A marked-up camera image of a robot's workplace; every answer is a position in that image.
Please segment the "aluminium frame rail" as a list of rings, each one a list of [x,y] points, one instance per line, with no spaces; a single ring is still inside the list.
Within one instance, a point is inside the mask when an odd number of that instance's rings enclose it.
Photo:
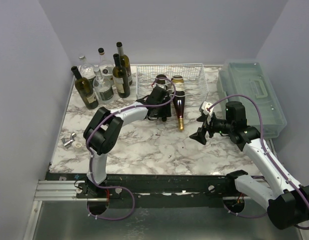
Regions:
[[[74,202],[77,200],[74,180],[40,180],[34,193],[34,199],[27,221],[24,240],[32,240],[35,234],[43,202]]]

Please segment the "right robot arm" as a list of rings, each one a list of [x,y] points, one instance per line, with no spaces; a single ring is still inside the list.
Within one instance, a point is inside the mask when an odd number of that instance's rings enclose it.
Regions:
[[[247,124],[246,110],[239,101],[226,103],[226,118],[217,118],[213,105],[203,102],[198,118],[202,126],[190,138],[205,145],[206,134],[225,134],[257,166],[268,186],[243,170],[227,174],[225,192],[230,196],[247,195],[266,210],[272,224],[280,229],[299,226],[309,220],[309,185],[303,186],[282,166],[261,138],[257,128]]]

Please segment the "clear bottle dark label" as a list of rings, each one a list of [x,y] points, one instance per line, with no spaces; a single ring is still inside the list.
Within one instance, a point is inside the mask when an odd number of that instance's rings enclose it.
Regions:
[[[93,68],[95,79],[93,80],[93,88],[97,94],[99,102],[106,104],[110,103],[114,97],[114,91],[110,80],[104,78],[99,67]]]

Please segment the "clear bottle white label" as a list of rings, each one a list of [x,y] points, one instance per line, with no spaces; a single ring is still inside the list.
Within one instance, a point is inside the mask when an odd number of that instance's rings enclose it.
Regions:
[[[98,67],[101,71],[102,76],[109,80],[111,85],[114,86],[114,79],[113,79],[113,68],[114,64],[106,58],[105,51],[102,47],[98,49],[99,54],[99,64]]]

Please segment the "red wine bottle gold cap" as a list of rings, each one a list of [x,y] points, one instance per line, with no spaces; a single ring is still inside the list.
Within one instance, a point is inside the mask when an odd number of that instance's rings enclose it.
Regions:
[[[184,130],[184,110],[185,110],[185,85],[184,79],[181,75],[175,75],[171,78],[175,86],[175,97],[173,105],[178,119],[178,127],[180,131]]]

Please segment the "small metal clamp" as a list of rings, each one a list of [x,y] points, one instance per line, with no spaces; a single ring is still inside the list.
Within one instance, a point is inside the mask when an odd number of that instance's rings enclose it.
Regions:
[[[66,149],[68,149],[72,145],[72,143],[75,141],[76,136],[77,134],[75,132],[72,132],[69,138],[65,138],[65,137],[61,138],[62,145]]]

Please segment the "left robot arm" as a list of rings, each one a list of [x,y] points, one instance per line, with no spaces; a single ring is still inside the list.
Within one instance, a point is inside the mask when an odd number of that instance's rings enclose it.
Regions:
[[[90,152],[87,178],[91,181],[88,192],[95,198],[106,190],[108,153],[114,148],[121,129],[135,121],[157,118],[162,108],[171,102],[167,90],[156,86],[150,95],[136,100],[129,106],[109,110],[100,107],[86,127],[83,137]]]

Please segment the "green bottle black neck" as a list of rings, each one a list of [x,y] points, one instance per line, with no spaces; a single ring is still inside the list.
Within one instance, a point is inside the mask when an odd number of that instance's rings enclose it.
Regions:
[[[115,66],[112,70],[112,76],[117,93],[120,98],[127,98],[131,91],[128,79],[128,73],[124,65],[121,64],[120,55],[115,53],[113,55]]]

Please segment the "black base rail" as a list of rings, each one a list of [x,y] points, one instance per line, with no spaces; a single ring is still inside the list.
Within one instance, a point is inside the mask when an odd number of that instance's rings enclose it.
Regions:
[[[75,200],[87,200],[98,206],[107,203],[112,208],[221,208],[224,203],[241,208],[248,199],[230,186],[224,175],[148,175],[109,174],[101,188],[85,174],[50,173],[50,184],[68,183],[74,188]]]

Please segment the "green bottle silver neck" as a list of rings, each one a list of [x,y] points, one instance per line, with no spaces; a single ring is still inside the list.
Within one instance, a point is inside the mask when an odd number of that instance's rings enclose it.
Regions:
[[[164,90],[168,90],[168,86],[166,85],[166,76],[164,74],[159,74],[156,76],[157,78],[157,81],[156,81],[156,84],[158,87],[164,89]],[[163,122],[166,122],[167,121],[167,118],[171,116],[171,106],[170,104],[166,104],[162,107],[160,107],[158,110],[157,110],[157,116],[159,118],[161,118],[161,120]]]

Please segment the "clear bottle green label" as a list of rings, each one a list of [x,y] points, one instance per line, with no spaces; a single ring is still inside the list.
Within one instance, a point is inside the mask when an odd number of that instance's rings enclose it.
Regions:
[[[79,67],[79,72],[83,78],[86,78],[90,85],[93,86],[96,75],[94,73],[94,65],[90,64],[84,54],[78,56],[81,65]]]

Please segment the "translucent plastic storage box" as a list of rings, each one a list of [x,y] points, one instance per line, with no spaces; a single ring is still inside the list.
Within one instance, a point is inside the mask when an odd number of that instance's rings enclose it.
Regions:
[[[216,83],[220,99],[230,95],[251,98],[261,114],[263,137],[275,139],[287,120],[267,74],[255,59],[228,59],[218,73]]]

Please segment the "dark green wine bottle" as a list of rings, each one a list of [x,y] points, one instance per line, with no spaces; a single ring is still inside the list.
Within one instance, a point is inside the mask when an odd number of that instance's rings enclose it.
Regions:
[[[119,54],[120,63],[123,67],[125,67],[126,72],[127,72],[128,82],[129,82],[129,85],[131,85],[133,83],[133,78],[132,78],[130,60],[128,56],[125,55],[124,50],[123,50],[123,44],[121,42],[117,42],[116,47],[117,47],[117,52]]]

